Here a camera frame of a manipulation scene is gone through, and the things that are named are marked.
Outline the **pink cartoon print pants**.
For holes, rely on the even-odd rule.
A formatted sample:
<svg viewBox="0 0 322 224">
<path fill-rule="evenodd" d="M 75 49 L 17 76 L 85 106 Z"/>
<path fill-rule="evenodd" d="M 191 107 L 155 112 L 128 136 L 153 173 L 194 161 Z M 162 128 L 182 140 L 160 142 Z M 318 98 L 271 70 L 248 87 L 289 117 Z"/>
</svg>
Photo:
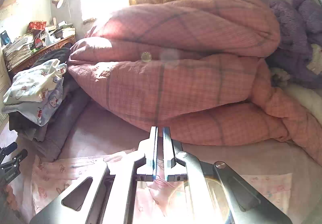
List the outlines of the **pink cartoon print pants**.
<svg viewBox="0 0 322 224">
<path fill-rule="evenodd" d="M 32 223 L 290 223 L 291 174 L 239 175 L 178 152 L 186 181 L 138 181 L 140 151 L 33 166 Z"/>
</svg>

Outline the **stack of papers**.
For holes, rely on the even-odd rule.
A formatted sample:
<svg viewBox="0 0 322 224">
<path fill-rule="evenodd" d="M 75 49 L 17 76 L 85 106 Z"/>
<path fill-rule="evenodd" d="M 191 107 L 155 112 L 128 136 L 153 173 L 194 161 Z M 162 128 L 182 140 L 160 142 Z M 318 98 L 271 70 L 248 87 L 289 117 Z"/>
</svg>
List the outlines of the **stack of papers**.
<svg viewBox="0 0 322 224">
<path fill-rule="evenodd" d="M 22 36 L 3 49 L 4 61 L 8 70 L 16 67 L 32 55 L 32 42 L 32 37 Z"/>
</svg>

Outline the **red box on desk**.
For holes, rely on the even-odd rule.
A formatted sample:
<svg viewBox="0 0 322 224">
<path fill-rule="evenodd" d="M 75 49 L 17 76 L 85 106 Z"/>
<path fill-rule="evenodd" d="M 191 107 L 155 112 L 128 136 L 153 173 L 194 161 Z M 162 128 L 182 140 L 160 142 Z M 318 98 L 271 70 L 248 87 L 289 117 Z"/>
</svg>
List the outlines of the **red box on desk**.
<svg viewBox="0 0 322 224">
<path fill-rule="evenodd" d="M 28 26 L 27 30 L 28 31 L 33 31 L 33 30 L 43 30 L 46 27 L 46 21 L 31 21 Z"/>
</svg>

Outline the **cream drawer cabinet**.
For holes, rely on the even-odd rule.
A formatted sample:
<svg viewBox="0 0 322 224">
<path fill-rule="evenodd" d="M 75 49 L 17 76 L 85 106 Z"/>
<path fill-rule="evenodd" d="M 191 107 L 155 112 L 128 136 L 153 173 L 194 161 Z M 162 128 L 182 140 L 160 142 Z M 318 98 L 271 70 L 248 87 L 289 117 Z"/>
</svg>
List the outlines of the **cream drawer cabinet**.
<svg viewBox="0 0 322 224">
<path fill-rule="evenodd" d="M 2 112 L 2 108 L 4 106 L 3 99 L 4 99 L 5 93 L 11 86 L 11 80 L 9 78 L 7 67 L 5 65 L 5 61 L 2 53 L 1 53 L 0 72 L 1 72 L 0 73 L 0 112 L 1 112 L 0 120 L 1 120 L 1 130 L 2 130 L 8 122 L 8 115 Z"/>
</svg>

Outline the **grey folded clothes pile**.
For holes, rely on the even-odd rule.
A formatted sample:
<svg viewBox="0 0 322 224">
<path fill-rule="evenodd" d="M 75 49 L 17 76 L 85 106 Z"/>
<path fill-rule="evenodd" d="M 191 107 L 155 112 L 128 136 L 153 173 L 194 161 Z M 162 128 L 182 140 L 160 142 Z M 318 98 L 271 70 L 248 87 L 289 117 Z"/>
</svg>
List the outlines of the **grey folded clothes pile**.
<svg viewBox="0 0 322 224">
<path fill-rule="evenodd" d="M 54 50 L 40 57 L 31 68 L 56 58 L 67 63 L 69 56 L 68 48 Z M 68 71 L 63 78 L 62 103 L 44 126 L 31 122 L 18 112 L 8 114 L 9 128 L 31 141 L 49 161 L 58 158 L 69 132 L 90 100 Z"/>
</svg>

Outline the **wooden desk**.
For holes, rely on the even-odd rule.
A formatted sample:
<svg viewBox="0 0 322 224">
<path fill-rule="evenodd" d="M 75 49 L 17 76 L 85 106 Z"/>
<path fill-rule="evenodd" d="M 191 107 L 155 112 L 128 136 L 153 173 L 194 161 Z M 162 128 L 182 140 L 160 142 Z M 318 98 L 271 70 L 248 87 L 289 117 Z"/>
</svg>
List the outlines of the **wooden desk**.
<svg viewBox="0 0 322 224">
<path fill-rule="evenodd" d="M 71 35 L 71 36 L 66 37 L 64 39 L 61 39 L 60 41 L 58 41 L 54 44 L 51 44 L 50 46 L 44 47 L 44 48 L 40 49 L 39 51 L 37 51 L 35 54 L 28 57 L 27 59 L 23 60 L 16 67 L 8 70 L 8 74 L 10 77 L 13 77 L 19 71 L 30 68 L 40 57 L 42 57 L 46 53 L 61 49 L 62 47 L 65 47 L 66 45 L 73 46 L 73 44 L 75 44 L 75 42 L 76 42 L 75 36 Z"/>
</svg>

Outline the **purple fleece blanket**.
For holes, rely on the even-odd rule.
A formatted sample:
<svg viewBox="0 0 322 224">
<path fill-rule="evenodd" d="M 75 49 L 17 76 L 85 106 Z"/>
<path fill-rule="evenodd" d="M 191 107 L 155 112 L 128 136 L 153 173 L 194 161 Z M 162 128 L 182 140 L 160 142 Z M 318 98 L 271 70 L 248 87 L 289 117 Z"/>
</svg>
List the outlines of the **purple fleece blanket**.
<svg viewBox="0 0 322 224">
<path fill-rule="evenodd" d="M 266 58 L 290 80 L 306 88 L 321 89 L 321 5 L 314 0 L 269 0 L 279 22 L 281 42 Z"/>
</svg>

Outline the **blue cartoon print garment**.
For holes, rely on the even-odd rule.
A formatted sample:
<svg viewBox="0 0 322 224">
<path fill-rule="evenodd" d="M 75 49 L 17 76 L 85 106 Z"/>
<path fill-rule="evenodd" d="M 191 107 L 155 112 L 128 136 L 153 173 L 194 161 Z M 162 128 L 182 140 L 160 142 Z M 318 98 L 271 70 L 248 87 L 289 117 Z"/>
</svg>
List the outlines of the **blue cartoon print garment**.
<svg viewBox="0 0 322 224">
<path fill-rule="evenodd" d="M 14 105 L 4 104 L 2 112 L 6 114 L 18 112 L 31 122 L 44 126 L 62 103 L 63 81 L 64 78 L 56 89 L 48 93 L 43 101 L 21 102 Z"/>
</svg>

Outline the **pink plaid quilt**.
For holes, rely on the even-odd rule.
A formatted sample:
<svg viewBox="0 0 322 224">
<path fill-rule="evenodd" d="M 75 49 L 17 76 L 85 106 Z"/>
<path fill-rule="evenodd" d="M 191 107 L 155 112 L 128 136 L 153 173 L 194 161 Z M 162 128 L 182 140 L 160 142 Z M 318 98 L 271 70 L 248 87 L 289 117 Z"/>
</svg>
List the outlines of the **pink plaid quilt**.
<svg viewBox="0 0 322 224">
<path fill-rule="evenodd" d="M 291 141 L 321 163 L 321 124 L 271 83 L 281 41 L 260 0 L 137 4 L 98 20 L 68 72 L 102 107 L 145 131 L 202 146 Z"/>
</svg>

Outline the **blue object on desk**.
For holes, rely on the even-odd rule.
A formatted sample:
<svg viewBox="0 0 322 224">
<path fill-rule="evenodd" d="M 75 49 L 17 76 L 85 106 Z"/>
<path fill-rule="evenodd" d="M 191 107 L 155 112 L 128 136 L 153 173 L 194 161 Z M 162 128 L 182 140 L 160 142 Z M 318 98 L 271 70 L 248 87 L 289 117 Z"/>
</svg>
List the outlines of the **blue object on desk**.
<svg viewBox="0 0 322 224">
<path fill-rule="evenodd" d="M 1 32 L 1 43 L 4 46 L 11 44 L 11 39 L 9 38 L 7 31 Z"/>
</svg>

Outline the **white fluffy blanket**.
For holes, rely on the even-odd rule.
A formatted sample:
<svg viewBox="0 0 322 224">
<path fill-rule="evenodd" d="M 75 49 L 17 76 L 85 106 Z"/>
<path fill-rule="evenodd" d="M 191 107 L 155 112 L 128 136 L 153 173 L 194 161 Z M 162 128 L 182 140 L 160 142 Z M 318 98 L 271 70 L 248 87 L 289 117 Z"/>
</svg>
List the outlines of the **white fluffy blanket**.
<svg viewBox="0 0 322 224">
<path fill-rule="evenodd" d="M 270 68 L 272 82 L 297 100 L 321 124 L 321 90 L 312 90 L 291 82 L 289 73 L 280 68 Z"/>
</svg>

